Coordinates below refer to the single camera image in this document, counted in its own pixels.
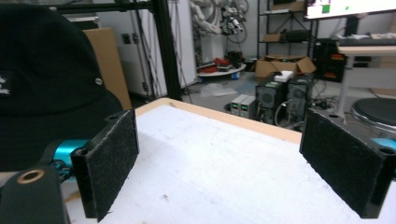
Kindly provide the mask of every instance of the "black foam pad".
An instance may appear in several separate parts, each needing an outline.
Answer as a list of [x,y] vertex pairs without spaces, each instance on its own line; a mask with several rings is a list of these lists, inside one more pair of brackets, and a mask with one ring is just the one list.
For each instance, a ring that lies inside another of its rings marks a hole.
[[139,153],[134,110],[109,119],[84,148],[71,154],[85,216],[98,221],[114,203]]
[[343,119],[308,109],[300,152],[360,217],[378,217],[396,168],[396,153],[353,133]]

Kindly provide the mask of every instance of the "black cap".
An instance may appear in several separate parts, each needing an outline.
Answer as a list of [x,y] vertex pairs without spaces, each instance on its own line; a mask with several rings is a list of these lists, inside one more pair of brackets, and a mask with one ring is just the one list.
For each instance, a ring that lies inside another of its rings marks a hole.
[[0,5],[0,171],[36,164],[59,139],[92,138],[122,110],[87,36],[47,7]]

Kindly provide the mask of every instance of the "monitor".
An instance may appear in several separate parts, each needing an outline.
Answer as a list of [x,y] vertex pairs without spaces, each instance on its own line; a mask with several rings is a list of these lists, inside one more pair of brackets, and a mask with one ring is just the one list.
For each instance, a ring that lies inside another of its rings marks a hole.
[[305,0],[304,18],[324,20],[396,10],[396,0]]

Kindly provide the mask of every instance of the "red object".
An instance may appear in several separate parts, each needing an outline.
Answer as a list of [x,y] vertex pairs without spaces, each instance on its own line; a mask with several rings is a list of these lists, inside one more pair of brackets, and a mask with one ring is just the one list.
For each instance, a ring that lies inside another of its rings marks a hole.
[[228,66],[228,65],[230,65],[230,61],[228,59],[225,59],[225,58],[216,58],[214,63],[217,66]]
[[199,69],[199,73],[214,73],[218,71],[217,65],[212,65]]

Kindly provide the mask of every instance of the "white table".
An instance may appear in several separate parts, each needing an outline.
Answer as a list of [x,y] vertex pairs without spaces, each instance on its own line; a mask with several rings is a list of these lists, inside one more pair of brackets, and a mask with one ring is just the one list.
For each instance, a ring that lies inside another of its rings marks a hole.
[[338,47],[338,51],[348,56],[337,106],[339,116],[345,116],[344,107],[350,87],[396,89],[396,69],[353,67],[354,56],[396,56],[396,47]]
[[[299,153],[300,133],[169,99],[136,113],[140,154],[101,223],[396,223],[394,182],[379,219],[360,219]],[[79,198],[66,205],[95,223]]]

